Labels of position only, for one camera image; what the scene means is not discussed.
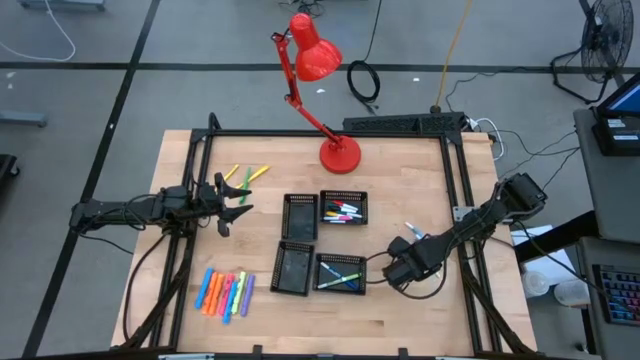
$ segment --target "black plastic basket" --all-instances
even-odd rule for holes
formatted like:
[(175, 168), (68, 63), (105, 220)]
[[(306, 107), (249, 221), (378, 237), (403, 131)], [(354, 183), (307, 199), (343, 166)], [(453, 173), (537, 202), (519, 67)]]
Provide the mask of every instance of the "black plastic basket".
[(313, 245), (280, 241), (273, 266), (271, 291), (307, 296), (312, 263)]
[[(318, 285), (328, 283), (338, 279), (338, 275), (324, 268), (320, 263), (327, 264), (340, 276), (349, 276), (360, 273), (360, 277), (351, 280), (351, 284), (341, 283), (318, 289)], [(316, 254), (316, 264), (314, 269), (313, 290), (330, 291), (342, 294), (365, 295), (367, 292), (367, 259), (362, 256)]]
[(367, 193), (364, 191), (341, 191), (341, 190), (322, 190), (320, 191), (320, 221), (323, 223), (331, 224), (329, 220), (324, 220), (327, 211), (332, 211), (329, 207), (336, 205), (333, 201), (342, 201), (345, 204), (355, 206), (358, 208), (357, 214), (362, 216), (361, 218), (353, 218), (353, 220), (347, 221), (344, 225), (366, 225), (369, 223), (369, 202), (367, 200)]
[(282, 240), (318, 239), (318, 195), (285, 194), (282, 207)]

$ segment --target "purple highlighter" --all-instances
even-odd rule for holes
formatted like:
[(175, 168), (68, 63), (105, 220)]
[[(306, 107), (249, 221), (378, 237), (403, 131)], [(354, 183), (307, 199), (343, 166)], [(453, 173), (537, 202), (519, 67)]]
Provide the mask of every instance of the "purple highlighter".
[(244, 300), (242, 301), (242, 309), (240, 309), (240, 315), (242, 317), (247, 316), (247, 311), (249, 310), (249, 301), (251, 301), (251, 294), (253, 293), (253, 282), (255, 280), (255, 275), (249, 275), (249, 282), (247, 282), (247, 289), (244, 292)]

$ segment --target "electric fan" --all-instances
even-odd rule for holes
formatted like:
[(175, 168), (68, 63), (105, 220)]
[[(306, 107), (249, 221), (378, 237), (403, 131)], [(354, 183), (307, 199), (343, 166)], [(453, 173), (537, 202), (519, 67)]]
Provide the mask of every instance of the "electric fan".
[[(551, 61), (551, 72), (555, 86), (586, 104), (591, 104), (602, 99), (607, 83), (612, 78), (615, 77), (620, 85), (624, 83), (619, 71), (627, 60), (633, 39), (633, 9), (629, 0), (597, 0), (591, 8), (586, 3), (582, 5), (587, 17), (582, 32), (582, 44), (575, 51), (555, 57)], [(558, 81), (556, 63), (570, 58), (565, 62), (566, 66), (578, 53), (582, 58), (582, 71), (587, 79), (602, 84), (600, 94), (595, 100), (585, 98)]]

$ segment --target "fan grille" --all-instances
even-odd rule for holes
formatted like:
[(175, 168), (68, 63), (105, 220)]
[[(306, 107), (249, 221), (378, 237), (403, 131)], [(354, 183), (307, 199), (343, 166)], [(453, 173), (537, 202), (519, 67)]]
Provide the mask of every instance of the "fan grille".
[(602, 83), (624, 66), (633, 39), (629, 0), (598, 0), (582, 32), (582, 68), (591, 81)]

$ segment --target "white cable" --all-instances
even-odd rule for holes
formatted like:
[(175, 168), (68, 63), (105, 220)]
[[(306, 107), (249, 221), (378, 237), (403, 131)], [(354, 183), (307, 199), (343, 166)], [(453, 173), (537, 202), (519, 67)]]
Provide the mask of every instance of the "white cable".
[(473, 120), (469, 118), (469, 122), (472, 124), (471, 125), (472, 127), (474, 122), (476, 125), (478, 125), (481, 121), (488, 122), (493, 127), (493, 130), (496, 131), (496, 137), (498, 138), (498, 143), (500, 144), (500, 155), (498, 155), (498, 157), (493, 158), (493, 161), (500, 160), (500, 158), (504, 155), (504, 144), (502, 143), (502, 136), (500, 136), (500, 131), (498, 130), (498, 127), (496, 126), (496, 124), (494, 124), (493, 121), (491, 121), (491, 119), (489, 118), (481, 118), (477, 120)]
[(69, 37), (69, 35), (67, 35), (67, 33), (62, 29), (62, 26), (60, 26), (60, 24), (58, 23), (58, 20), (56, 20), (55, 16), (53, 16), (53, 11), (51, 11), (51, 7), (49, 6), (49, 0), (44, 0), (44, 3), (45, 3), (45, 5), (47, 5), (47, 14), (49, 14), (49, 16), (51, 16), (51, 20), (53, 20), (54, 24), (56, 24), (58, 29), (60, 29), (60, 32), (62, 33), (62, 35), (64, 35), (64, 37), (67, 39), (67, 41), (71, 45), (71, 49), (72, 49), (71, 50), (71, 55), (67, 56), (64, 59), (31, 56), (31, 55), (25, 55), (25, 54), (19, 53), (19, 52), (15, 51), (15, 50), (11, 49), (7, 45), (3, 44), (1, 41), (0, 41), (0, 46), (2, 46), (5, 50), (7, 50), (8, 52), (10, 52), (10, 53), (12, 53), (12, 54), (14, 54), (16, 56), (20, 56), (20, 57), (27, 58), (27, 59), (30, 59), (30, 60), (55, 61), (55, 62), (69, 61), (76, 54), (76, 45), (73, 43), (73, 41), (71, 41), (71, 38)]

